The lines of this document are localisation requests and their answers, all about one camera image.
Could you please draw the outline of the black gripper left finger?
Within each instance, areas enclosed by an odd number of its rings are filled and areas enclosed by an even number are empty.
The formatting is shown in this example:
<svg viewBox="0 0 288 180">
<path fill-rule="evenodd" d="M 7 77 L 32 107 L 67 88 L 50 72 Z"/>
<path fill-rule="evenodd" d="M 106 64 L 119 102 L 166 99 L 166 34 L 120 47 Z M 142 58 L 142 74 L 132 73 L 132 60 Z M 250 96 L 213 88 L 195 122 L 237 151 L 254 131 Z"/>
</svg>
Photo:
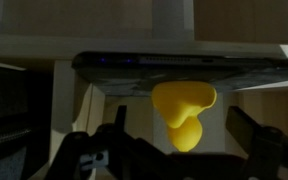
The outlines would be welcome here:
<svg viewBox="0 0 288 180">
<path fill-rule="evenodd" d="M 89 180 L 105 168 L 116 180 L 162 180 L 158 172 L 138 157 L 141 139 L 124 130 L 126 106 L 119 106 L 115 121 L 100 125 L 93 135 L 67 134 L 47 172 L 47 180 Z"/>
</svg>

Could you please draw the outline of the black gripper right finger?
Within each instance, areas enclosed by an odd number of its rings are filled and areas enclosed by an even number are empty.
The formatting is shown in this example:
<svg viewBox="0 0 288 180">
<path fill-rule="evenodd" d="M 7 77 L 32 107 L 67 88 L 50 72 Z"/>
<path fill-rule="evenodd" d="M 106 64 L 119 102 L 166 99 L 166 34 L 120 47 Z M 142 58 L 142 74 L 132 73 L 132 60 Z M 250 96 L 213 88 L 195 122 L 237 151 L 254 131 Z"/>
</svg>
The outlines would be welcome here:
<svg viewBox="0 0 288 180">
<path fill-rule="evenodd" d="M 225 126 L 248 154 L 240 180 L 279 180 L 279 168 L 288 169 L 288 136 L 276 127 L 258 124 L 237 106 L 228 108 Z"/>
</svg>

